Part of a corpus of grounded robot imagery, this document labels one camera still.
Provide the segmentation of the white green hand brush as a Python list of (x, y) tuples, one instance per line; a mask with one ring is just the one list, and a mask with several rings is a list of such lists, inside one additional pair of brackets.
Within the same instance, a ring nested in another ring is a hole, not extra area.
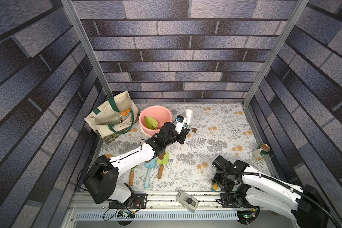
[(190, 125), (190, 122), (191, 122), (191, 119), (192, 119), (192, 114), (193, 114), (193, 111), (191, 109), (187, 109), (186, 110), (186, 114), (185, 114), (185, 118), (186, 118), (186, 124), (187, 125)]

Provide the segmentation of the green shovel brown handle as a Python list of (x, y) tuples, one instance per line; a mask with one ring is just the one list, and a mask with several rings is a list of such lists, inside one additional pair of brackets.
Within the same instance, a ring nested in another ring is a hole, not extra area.
[(151, 116), (148, 116), (149, 122), (153, 125), (155, 129), (159, 128), (159, 123)]

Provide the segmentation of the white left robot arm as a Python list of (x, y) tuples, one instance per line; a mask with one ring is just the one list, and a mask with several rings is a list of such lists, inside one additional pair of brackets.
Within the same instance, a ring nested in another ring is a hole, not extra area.
[(175, 142), (184, 144), (190, 131), (187, 126), (186, 123), (167, 122), (140, 147), (115, 157), (98, 157), (83, 179), (95, 204), (110, 200), (125, 208), (131, 207), (135, 201), (135, 193), (127, 183), (117, 182), (119, 176), (143, 162), (164, 157), (166, 147)]

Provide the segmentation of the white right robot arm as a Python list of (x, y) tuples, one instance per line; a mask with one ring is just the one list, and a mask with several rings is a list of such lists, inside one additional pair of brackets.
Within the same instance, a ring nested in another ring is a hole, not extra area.
[(223, 208), (250, 208), (239, 216), (240, 223), (253, 222), (260, 209), (265, 208), (291, 219), (300, 228), (326, 228), (338, 221), (318, 190), (310, 185), (301, 187), (263, 174), (248, 163), (236, 160), (231, 163), (218, 156), (213, 161), (216, 174), (213, 189), (221, 188), (217, 201)]

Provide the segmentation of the green trowel yellow blue handle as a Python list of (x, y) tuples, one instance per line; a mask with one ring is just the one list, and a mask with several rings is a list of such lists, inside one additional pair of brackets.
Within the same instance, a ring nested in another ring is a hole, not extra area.
[(155, 128), (154, 128), (153, 125), (149, 122), (148, 117), (144, 117), (144, 119), (145, 119), (145, 122), (146, 122), (147, 127), (148, 127), (149, 129), (151, 129), (151, 130), (154, 130)]

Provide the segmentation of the pink plastic bucket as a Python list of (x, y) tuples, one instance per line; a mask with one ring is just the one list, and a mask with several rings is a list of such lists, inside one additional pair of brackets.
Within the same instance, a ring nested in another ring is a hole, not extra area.
[[(158, 129), (150, 129), (146, 124), (146, 117), (152, 117), (158, 122)], [(145, 108), (139, 116), (139, 126), (142, 132), (147, 136), (151, 137), (153, 134), (158, 133), (160, 128), (167, 122), (172, 122), (173, 116), (171, 111), (161, 105), (153, 105)]]

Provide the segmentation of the green trowel brown handle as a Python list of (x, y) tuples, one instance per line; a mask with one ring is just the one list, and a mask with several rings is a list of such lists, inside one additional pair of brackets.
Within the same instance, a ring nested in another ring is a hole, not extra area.
[(164, 166), (167, 165), (169, 162), (169, 153), (165, 151), (160, 156), (158, 156), (157, 163), (160, 165), (159, 172), (158, 172), (158, 179), (162, 178)]

